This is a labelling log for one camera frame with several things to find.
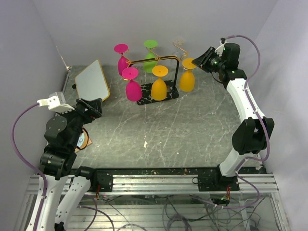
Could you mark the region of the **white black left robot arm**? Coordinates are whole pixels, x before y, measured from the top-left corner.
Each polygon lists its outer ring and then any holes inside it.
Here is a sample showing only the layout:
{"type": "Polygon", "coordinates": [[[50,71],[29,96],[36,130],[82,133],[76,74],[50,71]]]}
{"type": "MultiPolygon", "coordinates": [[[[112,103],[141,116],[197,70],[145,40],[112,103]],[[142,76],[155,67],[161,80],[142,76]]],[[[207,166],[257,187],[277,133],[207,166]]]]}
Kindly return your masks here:
{"type": "Polygon", "coordinates": [[[60,201],[77,156],[75,150],[83,126],[102,116],[102,99],[87,101],[78,98],[75,106],[70,106],[54,95],[38,100],[38,104],[48,107],[57,115],[46,124],[44,137],[47,146],[40,158],[39,190],[27,230],[63,231],[84,193],[98,186],[95,169],[82,167],[76,176],[79,186],[60,201]]]}

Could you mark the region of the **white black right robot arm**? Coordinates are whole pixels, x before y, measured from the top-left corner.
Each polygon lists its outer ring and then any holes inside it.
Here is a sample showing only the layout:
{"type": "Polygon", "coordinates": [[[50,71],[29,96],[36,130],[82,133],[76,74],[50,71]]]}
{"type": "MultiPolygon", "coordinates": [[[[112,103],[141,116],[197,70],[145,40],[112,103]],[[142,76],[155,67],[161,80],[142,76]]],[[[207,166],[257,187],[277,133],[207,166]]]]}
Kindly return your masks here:
{"type": "Polygon", "coordinates": [[[236,43],[224,43],[218,48],[210,47],[204,54],[192,60],[192,63],[207,73],[217,73],[235,103],[240,117],[240,125],[232,136],[232,150],[226,159],[218,165],[216,176],[212,178],[215,189],[224,190],[235,182],[236,173],[244,162],[252,159],[263,161],[256,155],[268,150],[274,121],[267,118],[257,106],[244,70],[239,69],[240,46],[236,43]]]}

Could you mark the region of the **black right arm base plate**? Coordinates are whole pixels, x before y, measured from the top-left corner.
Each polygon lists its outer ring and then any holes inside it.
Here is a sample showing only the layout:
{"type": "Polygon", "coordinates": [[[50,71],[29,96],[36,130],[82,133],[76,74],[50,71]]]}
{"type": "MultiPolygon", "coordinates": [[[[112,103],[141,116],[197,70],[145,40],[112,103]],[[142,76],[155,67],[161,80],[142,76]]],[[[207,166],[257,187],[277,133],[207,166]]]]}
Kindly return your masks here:
{"type": "Polygon", "coordinates": [[[193,170],[192,182],[198,186],[200,192],[209,191],[238,191],[238,179],[236,176],[225,177],[222,175],[219,165],[216,167],[198,167],[193,170]]]}

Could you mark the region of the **pink wine glass front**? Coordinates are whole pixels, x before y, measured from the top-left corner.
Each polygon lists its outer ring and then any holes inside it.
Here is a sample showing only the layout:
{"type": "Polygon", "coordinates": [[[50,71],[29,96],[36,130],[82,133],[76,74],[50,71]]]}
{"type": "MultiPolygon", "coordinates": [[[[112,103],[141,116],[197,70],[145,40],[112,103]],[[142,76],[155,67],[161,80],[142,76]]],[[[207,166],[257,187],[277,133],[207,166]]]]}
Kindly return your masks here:
{"type": "Polygon", "coordinates": [[[128,80],[126,86],[126,96],[127,99],[136,102],[142,98],[142,90],[135,78],[138,76],[139,72],[134,67],[127,67],[122,71],[122,77],[128,80]]]}

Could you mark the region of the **pink wine glass back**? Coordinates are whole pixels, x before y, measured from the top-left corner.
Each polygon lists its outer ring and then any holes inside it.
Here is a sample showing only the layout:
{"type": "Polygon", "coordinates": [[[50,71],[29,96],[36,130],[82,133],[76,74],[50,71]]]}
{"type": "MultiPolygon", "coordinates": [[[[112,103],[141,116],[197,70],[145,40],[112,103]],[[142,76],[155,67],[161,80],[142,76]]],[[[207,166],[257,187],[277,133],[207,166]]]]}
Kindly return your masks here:
{"type": "Polygon", "coordinates": [[[128,67],[128,64],[129,64],[128,58],[126,58],[124,56],[124,53],[126,53],[128,51],[128,45],[123,44],[123,43],[117,44],[114,47],[114,51],[121,55],[121,57],[118,61],[118,64],[117,64],[117,68],[118,68],[119,75],[122,76],[123,70],[126,69],[128,67]]]}

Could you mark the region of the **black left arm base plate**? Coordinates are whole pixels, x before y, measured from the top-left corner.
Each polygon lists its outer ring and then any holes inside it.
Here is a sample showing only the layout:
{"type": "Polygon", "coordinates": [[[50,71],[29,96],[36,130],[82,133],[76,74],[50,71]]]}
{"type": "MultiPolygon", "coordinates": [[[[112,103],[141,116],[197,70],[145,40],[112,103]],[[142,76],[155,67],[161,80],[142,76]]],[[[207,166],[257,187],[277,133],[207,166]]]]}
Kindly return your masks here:
{"type": "Polygon", "coordinates": [[[75,177],[86,177],[90,180],[89,192],[111,192],[113,189],[113,176],[107,171],[91,167],[79,167],[71,170],[70,174],[75,177]]]}

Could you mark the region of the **pink wine glass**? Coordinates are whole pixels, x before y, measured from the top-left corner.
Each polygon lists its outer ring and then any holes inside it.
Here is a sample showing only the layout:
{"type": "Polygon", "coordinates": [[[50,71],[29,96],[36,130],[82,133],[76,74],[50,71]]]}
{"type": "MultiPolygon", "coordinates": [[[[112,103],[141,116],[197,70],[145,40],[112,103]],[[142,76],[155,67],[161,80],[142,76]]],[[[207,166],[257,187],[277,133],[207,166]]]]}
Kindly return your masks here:
{"type": "Polygon", "coordinates": [[[126,96],[127,99],[136,102],[142,98],[142,90],[135,78],[138,76],[139,72],[134,67],[127,67],[122,71],[122,77],[128,80],[126,86],[126,96]]]}
{"type": "Polygon", "coordinates": [[[123,70],[126,69],[128,67],[128,64],[129,64],[128,58],[126,58],[124,56],[124,53],[126,53],[128,51],[128,45],[123,44],[123,43],[117,44],[114,47],[114,51],[121,55],[121,57],[118,61],[118,64],[117,64],[117,68],[118,68],[119,75],[122,76],[123,70]]]}

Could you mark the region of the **yellow wine glass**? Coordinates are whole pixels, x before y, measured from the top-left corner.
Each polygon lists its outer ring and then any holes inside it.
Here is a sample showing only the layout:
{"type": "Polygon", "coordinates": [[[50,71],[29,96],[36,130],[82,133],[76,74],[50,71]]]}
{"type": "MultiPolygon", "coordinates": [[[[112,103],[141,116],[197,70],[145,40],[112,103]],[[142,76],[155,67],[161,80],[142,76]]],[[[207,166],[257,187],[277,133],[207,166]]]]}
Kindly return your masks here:
{"type": "Polygon", "coordinates": [[[151,97],[156,101],[162,101],[167,97],[167,85],[162,79],[168,74],[168,68],[163,65],[156,65],[152,69],[152,74],[157,80],[152,84],[151,97]]]}
{"type": "Polygon", "coordinates": [[[196,68],[196,65],[193,64],[193,58],[184,59],[182,61],[182,67],[184,72],[180,77],[180,90],[184,92],[191,92],[195,86],[195,76],[192,70],[196,68]]]}

